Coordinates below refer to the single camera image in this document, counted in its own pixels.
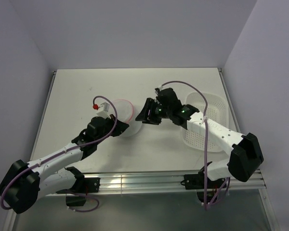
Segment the pink mesh laundry bag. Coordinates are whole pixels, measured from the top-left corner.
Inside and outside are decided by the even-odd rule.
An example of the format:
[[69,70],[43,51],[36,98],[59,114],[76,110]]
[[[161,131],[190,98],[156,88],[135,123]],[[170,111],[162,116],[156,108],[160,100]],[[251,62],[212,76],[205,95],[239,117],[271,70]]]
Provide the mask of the pink mesh laundry bag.
[[142,127],[142,123],[135,120],[138,113],[137,108],[130,101],[124,99],[114,100],[112,104],[116,108],[118,120],[129,125],[121,137],[127,138],[136,135]]

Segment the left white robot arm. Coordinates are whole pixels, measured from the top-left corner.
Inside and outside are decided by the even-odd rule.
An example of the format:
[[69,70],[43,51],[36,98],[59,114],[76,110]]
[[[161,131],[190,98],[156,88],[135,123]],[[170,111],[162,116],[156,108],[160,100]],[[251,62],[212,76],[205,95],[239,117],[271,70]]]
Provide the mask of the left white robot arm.
[[84,175],[70,164],[87,158],[103,140],[120,136],[128,127],[129,124],[114,115],[96,116],[59,151],[27,163],[15,161],[0,183],[1,208],[21,214],[48,194],[61,190],[81,191]]

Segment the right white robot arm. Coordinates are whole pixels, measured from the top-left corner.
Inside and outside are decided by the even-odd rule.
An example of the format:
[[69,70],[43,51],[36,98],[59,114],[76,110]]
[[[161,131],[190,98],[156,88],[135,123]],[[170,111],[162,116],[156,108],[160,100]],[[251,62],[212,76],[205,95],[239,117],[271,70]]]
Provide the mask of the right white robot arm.
[[159,125],[167,118],[175,125],[199,135],[219,146],[228,158],[208,162],[197,174],[187,174],[181,182],[187,190],[220,187],[228,177],[246,182],[264,161],[258,139],[232,131],[205,118],[204,113],[190,104],[182,104],[172,88],[157,90],[155,99],[147,98],[136,121]]

